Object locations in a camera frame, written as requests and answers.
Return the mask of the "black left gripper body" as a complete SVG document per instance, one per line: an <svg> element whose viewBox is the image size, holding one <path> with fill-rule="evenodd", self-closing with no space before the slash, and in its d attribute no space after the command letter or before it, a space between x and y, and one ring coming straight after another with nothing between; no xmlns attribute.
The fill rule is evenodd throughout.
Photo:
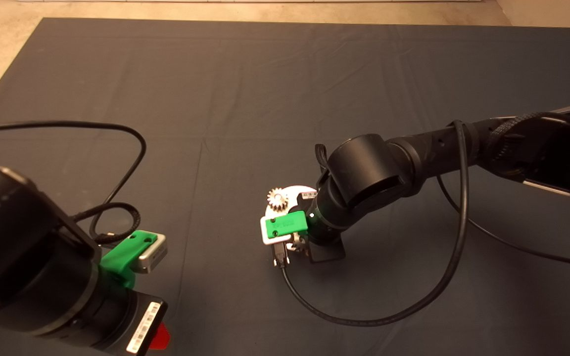
<svg viewBox="0 0 570 356"><path fill-rule="evenodd" d="M125 318L127 324L118 334L117 355L145 356L167 309L168 304L163 298L132 291Z"/></svg>

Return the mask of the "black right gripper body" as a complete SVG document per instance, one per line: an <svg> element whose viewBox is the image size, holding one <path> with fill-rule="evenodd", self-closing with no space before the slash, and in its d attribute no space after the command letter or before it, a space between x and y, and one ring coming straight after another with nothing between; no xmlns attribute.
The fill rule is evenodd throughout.
<svg viewBox="0 0 570 356"><path fill-rule="evenodd" d="M317 191L304 191L298 195L298 209L305 212L307 221L307 230L302 236L308 257L312 263L339 261L346 257L342 229L325 219L316 196Z"/></svg>

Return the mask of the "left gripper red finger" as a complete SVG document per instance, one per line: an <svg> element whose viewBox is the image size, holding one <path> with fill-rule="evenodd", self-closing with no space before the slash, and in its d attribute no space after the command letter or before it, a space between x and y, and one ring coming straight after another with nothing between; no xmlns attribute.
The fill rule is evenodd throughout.
<svg viewBox="0 0 570 356"><path fill-rule="evenodd" d="M149 350L166 350L170 344L171 336L165 326L164 322L161 322L152 336L148 349Z"/></svg>

